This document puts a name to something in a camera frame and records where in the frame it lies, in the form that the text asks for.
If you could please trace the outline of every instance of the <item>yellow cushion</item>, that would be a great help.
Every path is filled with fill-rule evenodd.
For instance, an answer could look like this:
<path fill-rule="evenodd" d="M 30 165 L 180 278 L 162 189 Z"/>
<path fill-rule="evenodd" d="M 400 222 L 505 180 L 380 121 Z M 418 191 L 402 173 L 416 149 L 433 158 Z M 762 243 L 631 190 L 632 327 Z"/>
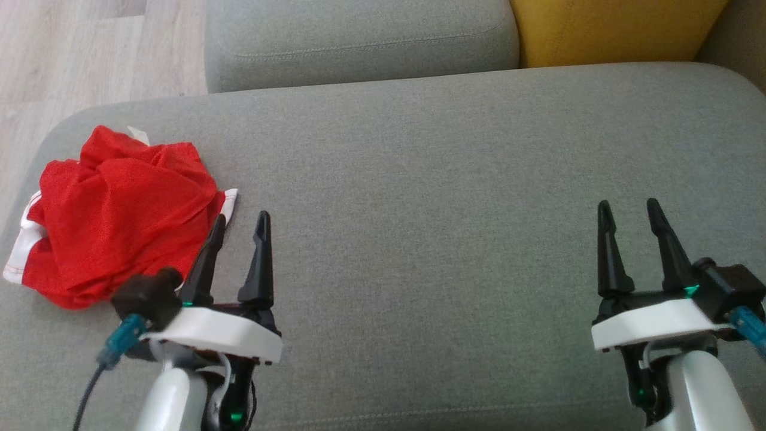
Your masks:
<path fill-rule="evenodd" d="M 523 67 L 691 61 L 728 0 L 510 0 Z"/>

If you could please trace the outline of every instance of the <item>gray fabric surface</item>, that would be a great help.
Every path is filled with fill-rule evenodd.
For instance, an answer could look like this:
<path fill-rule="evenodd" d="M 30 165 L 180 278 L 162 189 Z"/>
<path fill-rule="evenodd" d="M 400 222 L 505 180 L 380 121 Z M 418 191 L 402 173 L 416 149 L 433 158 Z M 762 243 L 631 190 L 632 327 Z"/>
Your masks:
<path fill-rule="evenodd" d="M 256 373 L 257 429 L 641 429 L 620 355 L 591 347 L 596 205 L 611 201 L 640 289 L 662 279 L 649 196 L 692 259 L 765 279 L 764 120 L 763 94 L 703 64 L 254 90 L 77 114 L 43 142 L 23 194 L 100 123 L 194 142 L 219 186 L 241 191 L 219 301 L 271 212 L 286 344 Z M 106 305 L 63 311 L 3 283 L 3 429 L 67 429 L 116 323 Z M 745 344 L 722 358 L 766 425 L 766 365 Z M 125 360 L 107 373 L 84 429 L 130 429 L 157 372 Z"/>
<path fill-rule="evenodd" d="M 211 93 L 518 66 L 507 0 L 208 2 Z"/>

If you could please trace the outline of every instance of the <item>red cloth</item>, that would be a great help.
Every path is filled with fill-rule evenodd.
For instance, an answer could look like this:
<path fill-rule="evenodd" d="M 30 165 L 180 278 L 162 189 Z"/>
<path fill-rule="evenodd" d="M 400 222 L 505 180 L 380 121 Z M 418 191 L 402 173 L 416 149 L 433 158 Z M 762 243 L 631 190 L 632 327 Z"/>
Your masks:
<path fill-rule="evenodd" d="M 188 274 L 224 203 L 189 142 L 147 146 L 98 126 L 80 162 L 50 162 L 29 211 L 47 229 L 22 284 L 63 308 L 106 300 L 130 275 Z"/>

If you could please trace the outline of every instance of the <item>sofa seam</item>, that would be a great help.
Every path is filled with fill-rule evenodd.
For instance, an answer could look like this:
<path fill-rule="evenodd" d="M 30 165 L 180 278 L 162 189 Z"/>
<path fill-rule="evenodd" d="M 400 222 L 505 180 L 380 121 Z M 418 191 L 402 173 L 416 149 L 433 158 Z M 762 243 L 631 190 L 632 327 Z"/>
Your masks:
<path fill-rule="evenodd" d="M 215 32 L 211 32 L 211 39 L 215 44 L 226 54 L 229 54 L 231 57 L 234 57 L 236 59 L 247 59 L 247 60 L 255 60 L 255 59 L 268 59 L 268 58 L 284 58 L 284 57 L 299 57 L 299 56 L 306 56 L 309 54 L 314 55 L 322 55 L 322 54 L 330 54 L 333 52 L 343 52 L 343 51 L 368 51 L 373 48 L 385 48 L 385 47 L 391 47 L 396 45 L 404 45 L 404 44 L 425 44 L 425 43 L 437 43 L 440 41 L 446 41 L 450 39 L 466 39 L 466 38 L 480 38 L 482 36 L 485 36 L 496 29 L 502 27 L 508 18 L 508 9 L 503 13 L 500 22 L 496 25 L 493 25 L 490 28 L 487 28 L 486 30 L 473 32 L 473 33 L 457 33 L 452 35 L 435 35 L 435 36 L 427 36 L 422 38 L 409 38 L 409 39 L 399 39 L 399 40 L 390 40 L 390 41 L 382 41 L 382 42 L 372 42 L 369 44 L 350 44 L 350 45 L 338 45 L 333 47 L 323 47 L 323 48 L 308 48 L 308 49 L 300 49 L 300 50 L 294 50 L 294 51 L 281 51 L 281 52 L 274 52 L 274 53 L 268 53 L 268 54 L 242 54 L 240 52 L 235 52 L 227 49 L 219 40 L 218 35 L 215 34 Z"/>
<path fill-rule="evenodd" d="M 599 400 L 588 400 L 588 401 L 582 401 L 582 402 L 575 402 L 575 403 L 525 403 L 525 404 L 501 404 L 498 406 L 464 406 L 464 407 L 451 407 L 447 409 L 432 409 L 432 410 L 412 410 L 412 411 L 403 411 L 403 412 L 393 412 L 393 413 L 372 413 L 372 414 L 366 414 L 366 415 L 358 415 L 358 416 L 340 416 L 340 417 L 330 417 L 325 419 L 313 419 L 313 420 L 298 420 L 294 422 L 286 422 L 286 423 L 265 423 L 261 426 L 263 429 L 273 429 L 273 428 L 280 428 L 280 427 L 295 427 L 295 426 L 331 426 L 331 425 L 338 425 L 340 423 L 350 423 L 350 422 L 360 422 L 360 421 L 367 421 L 369 419 L 377 419 L 377 420 L 388 420 L 392 421 L 394 419 L 412 419 L 413 416 L 434 416 L 434 415 L 444 415 L 448 413 L 459 413 L 459 414 L 487 414 L 487 413 L 498 413 L 506 410 L 518 410 L 518 409 L 534 409 L 534 408 L 546 408 L 546 409 L 552 409 L 556 407 L 568 407 L 568 408 L 576 408 L 577 406 L 582 406 L 585 404 L 590 403 L 614 403 L 614 402 L 620 402 L 622 401 L 622 398 L 619 397 L 611 397 L 611 398 L 603 398 Z"/>

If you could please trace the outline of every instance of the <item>wooden floor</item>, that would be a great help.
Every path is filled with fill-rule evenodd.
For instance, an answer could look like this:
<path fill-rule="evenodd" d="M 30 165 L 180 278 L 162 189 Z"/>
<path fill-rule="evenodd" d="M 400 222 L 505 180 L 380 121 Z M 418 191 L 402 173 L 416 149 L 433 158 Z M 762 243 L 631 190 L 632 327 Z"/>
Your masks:
<path fill-rule="evenodd" d="M 47 132 L 96 105 L 206 93 L 205 0 L 0 0 L 0 196 Z M 0 206 L 0 226 L 21 209 Z"/>

